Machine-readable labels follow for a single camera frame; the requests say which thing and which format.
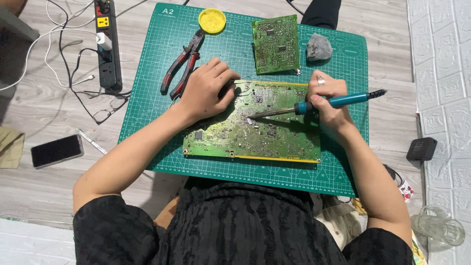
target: power strip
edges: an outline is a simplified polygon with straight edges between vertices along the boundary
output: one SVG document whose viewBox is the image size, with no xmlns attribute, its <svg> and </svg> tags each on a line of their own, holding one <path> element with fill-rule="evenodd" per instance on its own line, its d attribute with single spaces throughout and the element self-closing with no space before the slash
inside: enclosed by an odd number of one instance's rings
<svg viewBox="0 0 471 265">
<path fill-rule="evenodd" d="M 97 33 L 104 33 L 113 42 L 113 48 L 109 51 L 97 45 L 98 51 L 100 52 L 98 55 L 100 86 L 119 93 L 122 89 L 122 79 L 114 2 L 113 0 L 108 0 L 104 4 L 104 8 L 100 9 L 99 1 L 100 0 L 95 0 Z"/>
</svg>

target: black phone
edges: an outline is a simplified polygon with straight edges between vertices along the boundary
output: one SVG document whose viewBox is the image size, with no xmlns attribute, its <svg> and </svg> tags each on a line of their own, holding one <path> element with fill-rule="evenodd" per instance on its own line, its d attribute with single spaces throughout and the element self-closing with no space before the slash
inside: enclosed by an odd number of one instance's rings
<svg viewBox="0 0 471 265">
<path fill-rule="evenodd" d="M 31 148 L 32 165 L 36 169 L 81 156 L 83 156 L 83 147 L 78 134 Z"/>
</svg>

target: cutting mat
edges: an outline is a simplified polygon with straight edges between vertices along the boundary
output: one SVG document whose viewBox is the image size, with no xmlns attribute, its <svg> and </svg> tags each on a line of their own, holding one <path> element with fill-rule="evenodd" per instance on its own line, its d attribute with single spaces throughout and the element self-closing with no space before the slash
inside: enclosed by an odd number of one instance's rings
<svg viewBox="0 0 471 265">
<path fill-rule="evenodd" d="M 136 78 L 118 142 L 155 120 L 171 104 L 169 96 L 160 94 L 160 85 L 169 66 L 183 45 L 199 29 L 198 15 L 202 8 L 158 3 L 150 20 Z M 252 51 L 253 20 L 225 12 L 227 24 L 220 34 L 206 35 L 201 46 L 201 59 L 196 66 L 217 56 L 229 67 L 248 79 L 290 83 L 308 83 L 314 69 L 344 79 L 349 93 L 368 91 L 368 58 L 362 36 L 341 31 L 299 25 L 300 62 L 302 74 L 293 71 L 272 75 L 256 75 Z M 313 33 L 329 39 L 333 55 L 322 64 L 306 62 L 306 44 Z M 180 80 L 183 69 L 175 76 L 170 90 Z M 368 103 L 349 107 L 350 114 L 368 142 Z M 174 137 L 151 161 L 148 170 L 190 176 L 283 187 L 326 194 L 355 196 L 351 171 L 344 150 L 326 128 L 321 134 L 322 161 L 319 164 L 268 160 L 185 156 L 182 154 L 183 134 Z"/>
</svg>

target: black lace top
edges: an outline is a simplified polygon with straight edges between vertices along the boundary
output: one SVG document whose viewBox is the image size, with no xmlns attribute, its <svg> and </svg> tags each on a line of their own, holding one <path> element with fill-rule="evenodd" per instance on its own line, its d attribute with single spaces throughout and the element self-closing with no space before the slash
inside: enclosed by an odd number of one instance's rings
<svg viewBox="0 0 471 265">
<path fill-rule="evenodd" d="M 73 219 L 77 264 L 412 264 L 407 244 L 378 228 L 340 251 L 312 206 L 307 192 L 234 182 L 192 187 L 165 230 L 121 197 L 104 196 Z"/>
</svg>

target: pliers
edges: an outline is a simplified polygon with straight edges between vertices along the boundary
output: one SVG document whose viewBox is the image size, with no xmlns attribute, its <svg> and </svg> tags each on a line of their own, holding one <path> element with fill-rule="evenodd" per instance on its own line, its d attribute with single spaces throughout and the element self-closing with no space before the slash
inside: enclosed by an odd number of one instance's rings
<svg viewBox="0 0 471 265">
<path fill-rule="evenodd" d="M 188 44 L 187 47 L 183 46 L 183 52 L 180 53 L 178 58 L 173 62 L 173 64 L 170 66 L 169 70 L 163 77 L 162 81 L 162 86 L 160 87 L 160 92 L 162 94 L 167 93 L 170 83 L 172 82 L 172 79 L 174 75 L 178 72 L 180 67 L 183 65 L 183 63 L 188 60 L 187 67 L 185 68 L 185 72 L 183 73 L 183 76 L 180 79 L 180 82 L 177 84 L 177 86 L 170 92 L 170 99 L 173 101 L 177 96 L 180 96 L 183 94 L 183 91 L 185 90 L 185 86 L 187 85 L 188 78 L 190 77 L 190 74 L 193 72 L 193 69 L 195 67 L 195 62 L 196 59 L 199 58 L 200 53 L 198 50 L 200 49 L 201 43 L 203 42 L 204 39 L 204 31 L 202 29 L 199 29 L 193 38 L 191 39 L 190 43 Z"/>
</svg>

